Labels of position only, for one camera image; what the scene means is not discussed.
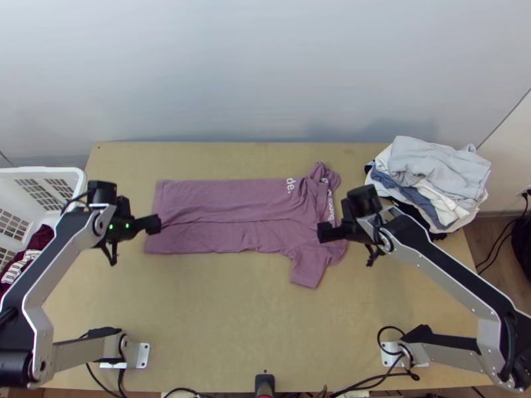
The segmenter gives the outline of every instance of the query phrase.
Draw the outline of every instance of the maroon clothing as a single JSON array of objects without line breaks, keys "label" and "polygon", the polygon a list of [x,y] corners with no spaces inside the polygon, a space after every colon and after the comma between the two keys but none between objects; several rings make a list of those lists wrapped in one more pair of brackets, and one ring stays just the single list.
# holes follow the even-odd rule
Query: maroon clothing
[{"label": "maroon clothing", "polygon": [[0,272],[0,297],[11,287],[24,270],[37,258],[40,252],[54,238],[54,230],[43,224],[29,240],[24,251],[18,252]]}]

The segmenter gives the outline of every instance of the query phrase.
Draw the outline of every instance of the white wall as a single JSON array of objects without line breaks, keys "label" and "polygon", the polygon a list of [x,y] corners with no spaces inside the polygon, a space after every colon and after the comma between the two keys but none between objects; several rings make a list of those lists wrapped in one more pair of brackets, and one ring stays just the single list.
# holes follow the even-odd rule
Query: white wall
[{"label": "white wall", "polygon": [[529,0],[2,0],[0,149],[480,143],[531,86]]},{"label": "white wall", "polygon": [[492,162],[487,181],[489,198],[482,211],[523,210],[521,193],[531,188],[531,94],[478,148],[478,154]]}]

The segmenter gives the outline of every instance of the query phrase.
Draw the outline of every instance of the folded clothes pile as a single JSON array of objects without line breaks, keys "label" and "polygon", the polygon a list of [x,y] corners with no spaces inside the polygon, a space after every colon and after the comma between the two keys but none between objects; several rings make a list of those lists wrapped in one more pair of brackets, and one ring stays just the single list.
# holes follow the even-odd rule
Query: folded clothes pile
[{"label": "folded clothes pile", "polygon": [[446,145],[397,136],[368,166],[366,184],[379,196],[413,206],[432,233],[449,233],[471,222],[487,199],[491,162],[470,144]]}]

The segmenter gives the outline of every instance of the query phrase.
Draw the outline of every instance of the t-shirt sleeve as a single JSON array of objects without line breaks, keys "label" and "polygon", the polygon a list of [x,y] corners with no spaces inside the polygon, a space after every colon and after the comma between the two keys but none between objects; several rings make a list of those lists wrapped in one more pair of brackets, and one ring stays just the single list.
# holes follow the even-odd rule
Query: t-shirt sleeve
[{"label": "t-shirt sleeve", "polygon": [[346,253],[346,241],[319,243],[317,240],[300,245],[287,255],[293,259],[289,280],[315,289],[328,266],[336,265]]}]

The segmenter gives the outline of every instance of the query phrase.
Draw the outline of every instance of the power cord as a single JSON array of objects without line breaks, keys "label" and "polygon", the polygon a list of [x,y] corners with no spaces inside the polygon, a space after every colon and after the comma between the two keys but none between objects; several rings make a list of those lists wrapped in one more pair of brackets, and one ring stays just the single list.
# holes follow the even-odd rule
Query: power cord
[{"label": "power cord", "polygon": [[170,395],[172,395],[173,393],[176,393],[178,391],[186,391],[187,393],[190,393],[190,394],[194,394],[196,395],[198,398],[213,398],[211,397],[210,395],[206,395],[206,394],[200,394],[198,393],[197,391],[195,390],[192,390],[192,389],[189,389],[189,388],[184,388],[184,387],[177,387],[177,388],[174,388],[173,390],[169,391],[168,394],[166,394],[164,396],[164,398],[169,398]]},{"label": "power cord", "polygon": [[[509,226],[515,222],[517,222],[518,220],[521,220],[523,217],[525,217],[526,213],[527,213],[527,210],[528,210],[528,207],[529,207],[529,195],[531,194],[531,190],[528,190],[527,192],[523,192],[522,193],[522,197],[525,199],[526,201],[526,207],[522,213],[522,215],[518,218],[515,218],[514,220],[511,220],[509,221],[505,227],[503,228],[503,230],[501,231],[500,235],[496,238],[496,240],[494,241],[494,244],[493,246],[491,247],[491,250],[489,251],[489,254],[487,255],[487,257],[481,261],[478,265],[476,265],[476,269],[478,269],[481,265],[485,264],[490,258],[491,258],[491,255],[493,254],[494,252],[494,249],[496,248],[496,245],[498,245],[500,239],[502,239],[502,236],[504,235],[505,231],[507,230],[507,228],[509,228]],[[503,244],[505,243],[505,241],[512,235],[512,232],[510,232],[508,235],[506,235],[503,240],[501,241],[500,245],[498,246],[498,249],[496,251],[496,254],[494,255],[494,258],[492,259],[492,261],[484,268],[482,269],[481,271],[478,272],[479,275],[481,275],[487,268],[489,268],[495,261],[496,259],[498,258],[498,254],[500,253],[500,250],[501,250],[501,247],[503,246]]]},{"label": "power cord", "polygon": [[[378,341],[378,347],[379,348],[381,348],[387,354],[398,355],[398,357],[396,358],[395,362],[393,362],[393,364],[389,367],[389,370],[386,373],[382,374],[382,375],[376,375],[376,376],[369,377],[368,379],[359,381],[358,383],[353,384],[350,387],[347,387],[346,389],[342,389],[340,391],[336,391],[335,393],[330,394],[330,398],[337,398],[339,395],[348,393],[349,391],[360,391],[360,390],[372,389],[372,388],[377,387],[380,384],[382,384],[384,381],[387,380],[388,377],[410,376],[414,381],[419,381],[420,380],[420,376],[417,375],[417,374],[412,373],[409,369],[406,369],[405,372],[391,373],[393,371],[393,369],[398,365],[398,362],[400,362],[403,358],[405,358],[406,355],[403,352],[392,353],[392,352],[389,352],[389,351],[385,350],[384,347],[382,347],[382,343],[380,341],[380,337],[381,337],[383,331],[385,331],[387,329],[397,330],[398,332],[402,333],[402,335],[404,335],[404,332],[402,332],[402,330],[400,330],[399,328],[396,328],[395,326],[384,326],[383,328],[381,328],[378,331],[378,334],[376,335],[376,340]],[[370,384],[370,385],[366,385],[368,382],[374,381],[374,380],[378,380],[378,381],[376,383],[373,383],[373,384]]]},{"label": "power cord", "polygon": [[63,205],[62,209],[61,209],[61,216],[63,215],[63,213],[65,212],[66,208],[71,204],[71,203],[74,203],[74,202],[79,202],[79,203],[83,203],[83,205],[85,205],[86,208],[89,208],[87,203],[86,202],[83,202],[82,200],[80,200],[81,198],[84,198],[85,196],[89,195],[92,191],[94,191],[93,189],[92,190],[88,190],[88,191],[85,191],[83,192],[82,194],[79,194],[75,197],[73,197],[72,199],[69,199],[66,201],[66,203]]},{"label": "power cord", "polygon": [[479,395],[481,398],[486,398],[486,397],[481,393],[481,391],[479,391],[476,387],[472,387],[472,389],[473,389],[474,391],[476,391],[476,392],[477,392],[477,395]]},{"label": "power cord", "polygon": [[[79,338],[84,338],[87,335],[88,335],[88,333],[85,333],[85,334],[81,335]],[[120,341],[118,343],[118,350],[120,352],[122,360],[125,360],[125,358],[123,356],[123,352],[121,351],[121,340],[124,337],[125,337],[125,334],[120,338]],[[88,374],[90,374],[90,377],[92,377],[92,379],[96,382],[96,384],[98,384],[100,386],[100,388],[102,390],[104,390],[107,394],[112,395],[115,398],[127,398],[127,395],[125,394],[125,392],[123,390],[123,377],[125,375],[125,369],[120,369],[119,372],[118,372],[117,384],[118,384],[118,392],[120,393],[120,395],[118,395],[117,393],[114,393],[113,391],[109,390],[107,387],[105,387],[103,385],[103,383],[100,380],[98,380],[98,378],[92,372],[92,369],[90,369],[90,365],[88,363],[86,363],[85,366],[87,367]]]}]

